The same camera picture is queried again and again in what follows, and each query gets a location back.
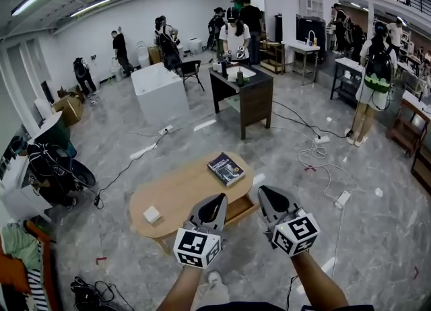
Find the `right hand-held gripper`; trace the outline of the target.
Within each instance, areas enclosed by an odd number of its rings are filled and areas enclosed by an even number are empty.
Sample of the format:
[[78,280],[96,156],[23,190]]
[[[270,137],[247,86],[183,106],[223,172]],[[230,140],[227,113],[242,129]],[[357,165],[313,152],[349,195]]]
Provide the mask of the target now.
[[[289,257],[309,250],[320,228],[311,213],[305,212],[290,192],[275,186],[262,185],[258,199],[269,228],[264,232],[272,248],[280,248]],[[275,221],[273,216],[285,216]]]

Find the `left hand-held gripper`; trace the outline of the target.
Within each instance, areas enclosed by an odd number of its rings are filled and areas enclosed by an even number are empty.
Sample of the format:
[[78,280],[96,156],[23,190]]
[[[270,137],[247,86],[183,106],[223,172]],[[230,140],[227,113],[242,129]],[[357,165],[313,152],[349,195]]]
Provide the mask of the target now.
[[196,203],[178,229],[173,252],[180,264],[206,269],[225,247],[223,229],[228,198],[224,193]]

